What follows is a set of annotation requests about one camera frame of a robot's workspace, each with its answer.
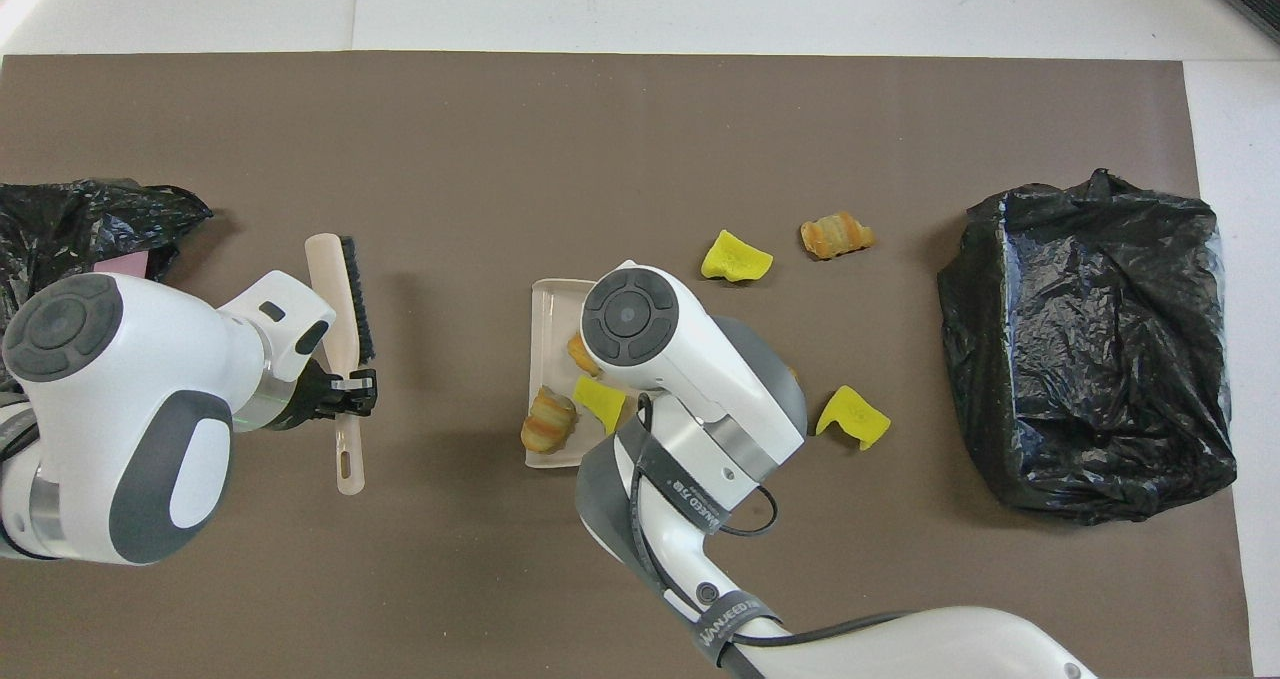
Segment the brown table mat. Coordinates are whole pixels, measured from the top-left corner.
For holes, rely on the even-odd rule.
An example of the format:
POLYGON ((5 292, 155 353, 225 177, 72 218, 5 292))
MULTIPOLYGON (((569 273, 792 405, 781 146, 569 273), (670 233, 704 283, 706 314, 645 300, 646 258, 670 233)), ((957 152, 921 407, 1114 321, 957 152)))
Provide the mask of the brown table mat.
POLYGON ((1037 623, 1101 676, 1252 673, 1228 491, 1142 523, 998 505, 966 455, 937 272, 966 210, 1100 168, 1197 196, 1175 61, 513 53, 9 56, 0 182, 132 178, 215 213, 169 283, 212 305, 351 234, 381 397, 367 484, 333 430, 238 436, 216 516, 152 568, 0 561, 0 676, 718 679, 527 468, 531 286, 632 259, 753 327, 808 411, 890 416, 771 479, 780 520, 712 557, 795 630, 955 605, 1037 623), (847 211, 874 246, 817 260, 847 211), (774 256, 707 279, 721 229, 774 256))

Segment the black trash bag bin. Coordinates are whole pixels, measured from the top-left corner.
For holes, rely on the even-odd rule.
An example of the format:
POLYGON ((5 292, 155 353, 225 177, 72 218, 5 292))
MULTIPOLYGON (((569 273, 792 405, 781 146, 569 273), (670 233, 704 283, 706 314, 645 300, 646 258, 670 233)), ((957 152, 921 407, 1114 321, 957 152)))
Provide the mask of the black trash bag bin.
POLYGON ((968 455, 1002 505, 1144 521, 1238 475, 1226 272, 1201 199, 1100 168, 970 208, 938 272, 968 455))

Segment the beige brush with black bristles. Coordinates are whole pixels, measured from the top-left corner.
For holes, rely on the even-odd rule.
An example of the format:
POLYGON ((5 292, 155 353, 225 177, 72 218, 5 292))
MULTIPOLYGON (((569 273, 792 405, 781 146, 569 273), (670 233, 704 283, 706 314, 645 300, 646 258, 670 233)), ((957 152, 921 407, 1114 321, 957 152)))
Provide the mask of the beige brush with black bristles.
MULTIPOLYGON (((370 366, 372 334, 364 302, 355 241, 349 236, 321 233, 305 243, 310 284, 335 313, 323 338, 328 373, 346 377, 370 366)), ((342 495, 358 495, 366 484, 361 416, 340 415, 335 421, 335 482, 342 495)))

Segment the beige plastic dustpan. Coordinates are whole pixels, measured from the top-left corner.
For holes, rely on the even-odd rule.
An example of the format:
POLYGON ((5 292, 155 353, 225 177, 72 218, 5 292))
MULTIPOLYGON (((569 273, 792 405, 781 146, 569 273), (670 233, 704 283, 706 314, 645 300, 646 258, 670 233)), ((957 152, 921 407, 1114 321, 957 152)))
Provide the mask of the beige plastic dustpan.
MULTIPOLYGON (((527 401, 541 387, 570 398, 584 373, 568 354, 567 343, 580 328, 582 306, 594 281, 547 278, 531 287, 527 401)), ((586 409, 577 409, 577 421, 564 446, 553 454, 525 452, 525 465, 536 470, 576 468, 582 456, 607 437, 605 428, 586 409)))

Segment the yellow sponge piece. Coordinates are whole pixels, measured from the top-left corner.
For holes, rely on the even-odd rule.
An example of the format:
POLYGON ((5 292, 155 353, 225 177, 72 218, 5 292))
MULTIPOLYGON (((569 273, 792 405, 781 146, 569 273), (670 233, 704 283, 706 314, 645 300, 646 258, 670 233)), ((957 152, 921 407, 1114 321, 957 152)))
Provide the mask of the yellow sponge piece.
POLYGON ((707 279, 727 282, 759 281, 774 264, 774 256, 755 249, 727 229, 721 229, 700 264, 707 279))
POLYGON ((815 433, 837 427, 858 443, 860 451, 868 451, 884 437, 891 425, 892 420, 851 386, 840 386, 820 410, 815 433))
POLYGON ((628 395, 590 375, 579 375, 572 400, 588 410, 603 427, 604 436, 617 430, 627 406, 628 395))

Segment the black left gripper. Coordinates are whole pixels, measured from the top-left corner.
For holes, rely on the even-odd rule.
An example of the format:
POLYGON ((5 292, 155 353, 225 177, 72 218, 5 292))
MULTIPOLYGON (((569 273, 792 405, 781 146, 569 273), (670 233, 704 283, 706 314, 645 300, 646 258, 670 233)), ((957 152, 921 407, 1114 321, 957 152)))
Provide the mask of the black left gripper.
POLYGON ((311 420, 333 420, 335 416, 370 416, 378 404, 378 373, 366 366, 346 377, 332 375, 316 359, 310 359, 293 384, 285 406, 265 424, 266 430, 289 430, 311 420))

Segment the black trash bag over pink bin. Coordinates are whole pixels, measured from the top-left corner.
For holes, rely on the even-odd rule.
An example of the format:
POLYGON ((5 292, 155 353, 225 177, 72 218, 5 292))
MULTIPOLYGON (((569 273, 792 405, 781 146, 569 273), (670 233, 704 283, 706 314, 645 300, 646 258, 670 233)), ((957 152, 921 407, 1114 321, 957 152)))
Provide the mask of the black trash bag over pink bin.
POLYGON ((0 183, 0 323, 54 282, 146 254, 145 278, 163 279, 179 243, 212 219, 196 193, 133 179, 0 183))

